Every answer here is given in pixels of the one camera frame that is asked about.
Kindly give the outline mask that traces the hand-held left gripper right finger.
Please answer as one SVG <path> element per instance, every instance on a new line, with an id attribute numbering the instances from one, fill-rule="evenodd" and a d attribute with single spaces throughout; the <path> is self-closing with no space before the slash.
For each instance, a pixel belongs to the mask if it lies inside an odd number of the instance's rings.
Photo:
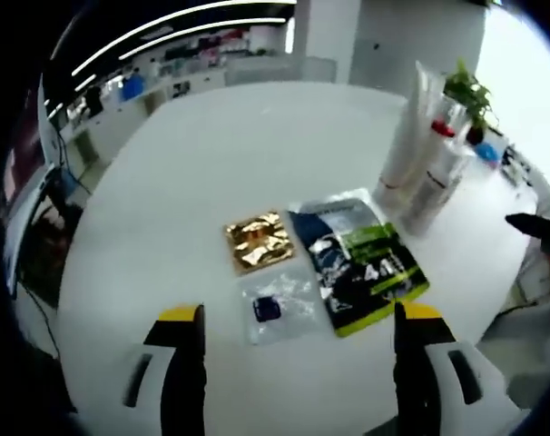
<path id="1" fill-rule="evenodd" d="M 510 422 L 503 374 L 456 339 L 433 307 L 397 302 L 394 383 L 398 435 L 499 435 Z"/>

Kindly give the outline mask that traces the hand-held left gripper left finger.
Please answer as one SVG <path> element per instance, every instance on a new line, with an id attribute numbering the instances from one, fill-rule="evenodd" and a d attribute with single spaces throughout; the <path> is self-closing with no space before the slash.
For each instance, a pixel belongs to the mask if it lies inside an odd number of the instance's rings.
<path id="1" fill-rule="evenodd" d="M 161 312 L 138 347 L 123 388 L 123 407 L 157 417 L 162 435 L 203 435 L 205 354 L 202 304 Z"/>

